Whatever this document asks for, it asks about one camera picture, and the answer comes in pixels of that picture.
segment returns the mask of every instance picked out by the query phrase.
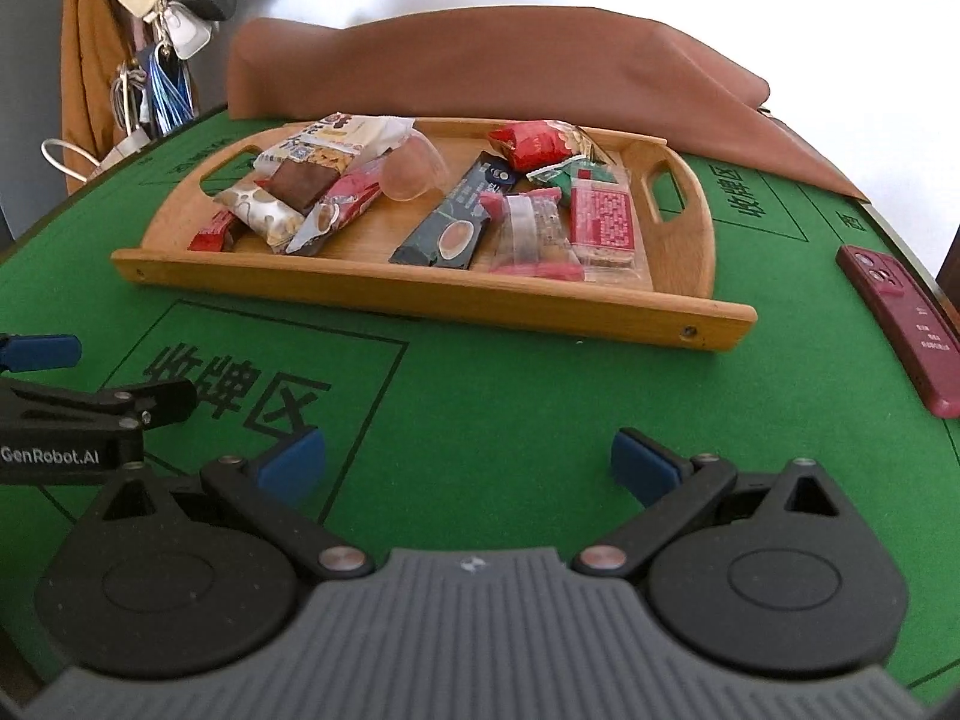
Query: red phone case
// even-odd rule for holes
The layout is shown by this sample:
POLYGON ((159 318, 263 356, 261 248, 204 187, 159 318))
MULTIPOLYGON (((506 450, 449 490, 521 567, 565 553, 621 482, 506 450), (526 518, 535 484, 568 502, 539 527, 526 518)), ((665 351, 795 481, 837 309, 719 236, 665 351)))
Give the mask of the red phone case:
POLYGON ((930 413, 960 416, 960 350, 933 302, 895 257, 844 245, 837 264, 870 308, 930 413))

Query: green snack package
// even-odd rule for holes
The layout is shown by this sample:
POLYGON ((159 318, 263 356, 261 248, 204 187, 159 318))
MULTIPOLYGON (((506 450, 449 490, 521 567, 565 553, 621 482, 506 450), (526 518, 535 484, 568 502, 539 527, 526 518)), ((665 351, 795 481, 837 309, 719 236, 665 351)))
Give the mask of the green snack package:
POLYGON ((571 182, 574 178, 589 178, 592 181, 616 183, 616 176, 608 166, 593 162, 579 154, 556 165, 547 165, 528 172, 527 178, 536 186, 558 187, 563 193, 563 198, 560 200, 560 205, 563 205, 563 207, 568 207, 570 204, 571 182), (589 172, 589 176, 581 175, 581 170, 589 172))

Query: gray ribbed panel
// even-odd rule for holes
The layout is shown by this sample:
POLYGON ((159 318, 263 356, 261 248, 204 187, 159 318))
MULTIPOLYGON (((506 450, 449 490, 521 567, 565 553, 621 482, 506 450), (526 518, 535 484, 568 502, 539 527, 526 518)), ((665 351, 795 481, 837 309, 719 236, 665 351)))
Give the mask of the gray ribbed panel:
POLYGON ((625 582, 553 549, 395 550, 326 583, 277 640, 176 683, 69 669, 32 720, 907 720, 880 668, 819 683, 741 677, 661 632, 625 582), (462 562, 484 565, 472 573, 462 562))

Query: screw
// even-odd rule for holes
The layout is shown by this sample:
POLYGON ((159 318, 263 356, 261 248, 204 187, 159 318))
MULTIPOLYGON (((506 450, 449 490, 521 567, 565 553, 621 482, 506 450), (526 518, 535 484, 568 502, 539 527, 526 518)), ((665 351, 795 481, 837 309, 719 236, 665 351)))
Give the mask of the screw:
POLYGON ((580 562, 596 571, 616 571, 627 562, 627 553, 619 547, 597 544, 580 552, 580 562))
POLYGON ((328 571, 355 571, 367 562, 367 556, 356 547, 328 547, 320 552, 320 565, 328 571))

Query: gray wall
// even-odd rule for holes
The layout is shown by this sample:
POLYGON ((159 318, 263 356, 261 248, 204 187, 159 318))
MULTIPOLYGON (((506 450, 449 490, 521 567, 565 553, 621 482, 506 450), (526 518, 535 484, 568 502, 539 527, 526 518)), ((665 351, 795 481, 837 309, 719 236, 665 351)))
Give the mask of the gray wall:
POLYGON ((66 198, 64 177, 40 155, 61 132, 61 9, 62 0, 0 0, 0 209, 14 237, 66 198))

